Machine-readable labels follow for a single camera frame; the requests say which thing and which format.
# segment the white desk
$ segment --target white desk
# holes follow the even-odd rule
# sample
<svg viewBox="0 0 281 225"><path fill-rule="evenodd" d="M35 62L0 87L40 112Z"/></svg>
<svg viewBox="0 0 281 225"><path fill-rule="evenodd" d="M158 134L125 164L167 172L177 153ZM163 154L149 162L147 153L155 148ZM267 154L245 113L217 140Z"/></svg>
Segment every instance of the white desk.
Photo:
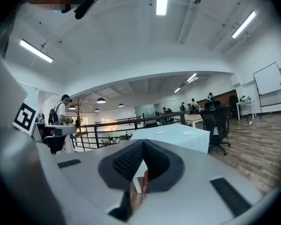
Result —
<svg viewBox="0 0 281 225"><path fill-rule="evenodd" d="M252 108L252 119L254 119L254 99L252 99L252 100L249 100L249 101L246 101L246 102L236 103L236 105L237 105L238 120L240 120L239 107L238 106L246 105L246 108L247 108L248 104L251 105L251 108Z"/></svg>
<svg viewBox="0 0 281 225"><path fill-rule="evenodd" d="M175 120L180 120L180 116L172 117ZM196 122L203 121L200 114L184 115L185 121L191 123L193 128L196 128Z"/></svg>
<svg viewBox="0 0 281 225"><path fill-rule="evenodd" d="M165 133L158 135L156 134L158 131L165 131ZM194 133L193 135L183 135L183 132L186 131L192 131ZM171 143L180 147L208 153L209 133L209 131L175 123L159 127L138 129L134 132L131 140L157 140L161 142ZM141 186L139 184L138 178L143 177L147 169L148 168L146 166L146 163L142 161L133 178L133 182L138 193L141 193Z"/></svg>

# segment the black rubber pad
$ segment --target black rubber pad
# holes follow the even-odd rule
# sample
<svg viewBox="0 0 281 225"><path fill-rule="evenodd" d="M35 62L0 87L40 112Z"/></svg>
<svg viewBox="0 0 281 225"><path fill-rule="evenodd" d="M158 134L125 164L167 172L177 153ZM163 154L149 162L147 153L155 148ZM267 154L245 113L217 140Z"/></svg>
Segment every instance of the black rubber pad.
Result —
<svg viewBox="0 0 281 225"><path fill-rule="evenodd" d="M230 208L235 217L241 215L251 205L235 190L234 187L224 178L218 178L210 181L218 194Z"/></svg>
<svg viewBox="0 0 281 225"><path fill-rule="evenodd" d="M69 160L66 162L57 163L57 165L59 168L64 168L64 167L73 166L78 163L81 163L81 161L79 159L73 159L73 160Z"/></svg>

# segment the backpack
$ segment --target backpack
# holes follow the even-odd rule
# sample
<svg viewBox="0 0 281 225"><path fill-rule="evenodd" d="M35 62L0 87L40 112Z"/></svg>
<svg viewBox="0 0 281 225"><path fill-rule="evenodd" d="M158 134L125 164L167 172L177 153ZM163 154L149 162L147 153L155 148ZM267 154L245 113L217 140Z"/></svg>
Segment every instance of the backpack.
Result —
<svg viewBox="0 0 281 225"><path fill-rule="evenodd" d="M60 104L62 104L62 103L59 103L57 105L56 110L54 108L52 108L50 110L49 119L48 119L49 125L60 125L59 124L59 120L58 120L58 115L56 113L56 111L58 110Z"/></svg>

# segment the wooden floor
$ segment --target wooden floor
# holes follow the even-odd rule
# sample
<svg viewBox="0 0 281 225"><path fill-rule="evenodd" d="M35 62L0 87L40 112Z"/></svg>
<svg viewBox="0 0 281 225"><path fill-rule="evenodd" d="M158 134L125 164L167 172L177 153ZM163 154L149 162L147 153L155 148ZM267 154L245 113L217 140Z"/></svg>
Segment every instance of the wooden floor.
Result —
<svg viewBox="0 0 281 225"><path fill-rule="evenodd" d="M196 128L203 129L203 125L196 123ZM257 117L251 125L246 118L231 119L228 137L231 146L224 145L226 156L218 148L213 148L209 154L249 178L265 193L281 185L281 113ZM133 183L130 191L135 211L143 195L136 193Z"/></svg>

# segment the black railing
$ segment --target black railing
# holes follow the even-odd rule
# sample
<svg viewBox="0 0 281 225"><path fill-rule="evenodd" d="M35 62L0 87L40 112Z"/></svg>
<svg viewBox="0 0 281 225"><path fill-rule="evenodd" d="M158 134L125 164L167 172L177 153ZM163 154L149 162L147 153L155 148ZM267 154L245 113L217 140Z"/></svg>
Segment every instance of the black railing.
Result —
<svg viewBox="0 0 281 225"><path fill-rule="evenodd" d="M180 120L177 120L177 121L174 121L171 117L174 117L174 116L180 116ZM97 131L97 128L102 128L102 127L105 127L105 126L116 126L116 125L124 125L124 124L130 124L132 122L132 120L129 120L131 118L128 118L127 119L119 119L117 120L117 122L110 122L110 123L96 123L96 124L91 124L91 125L83 125L81 126L81 128L94 128L94 131L84 131L82 132L81 134L78 132L78 133L75 133L73 134L71 137L71 140L72 140L72 144L74 147L81 147L81 146L78 146L77 143L82 143L82 147L83 147L83 150L85 150L85 148L88 148L88 149L95 149L95 148L91 148L91 147L85 147L84 146L84 143L85 144L96 144L97 145L97 148L100 148L100 145L102 145L103 147L106 146L106 145L113 145L113 144L117 144L117 143L114 143L112 142L112 140L114 138L122 138L122 139L125 139L125 140L129 140L131 138L131 135L123 135L123 136L113 136L113 137L98 137L98 131ZM143 129L145 127L138 127L138 123L141 123L141 122L145 122L146 121L150 121L150 120L161 120L161 124L159 125L156 125L156 126L151 126L150 128L154 128L154 127L158 127L158 126L164 126L164 125L169 125L169 124L174 124L174 123L178 123L180 122L181 124L185 125L185 118L184 118L184 112L172 112L172 113L164 113L164 114L161 114L157 117L150 117L150 118L140 118L140 119L137 119L137 118L133 118L133 124L134 124L134 128L129 128L129 129L123 129L123 130L117 130L117 131L112 131L112 132L120 132L120 131L128 131L128 130L137 130L137 129ZM111 131L99 131L99 133L110 133ZM95 137L92 137L92 136L87 136L87 137L82 137L82 135L88 135L89 133L95 133ZM77 141L77 138L80 138L81 140L83 138L87 138L88 141L89 139L95 139L96 142L83 142L83 141ZM108 139L108 141L106 142L99 142L99 139Z"/></svg>

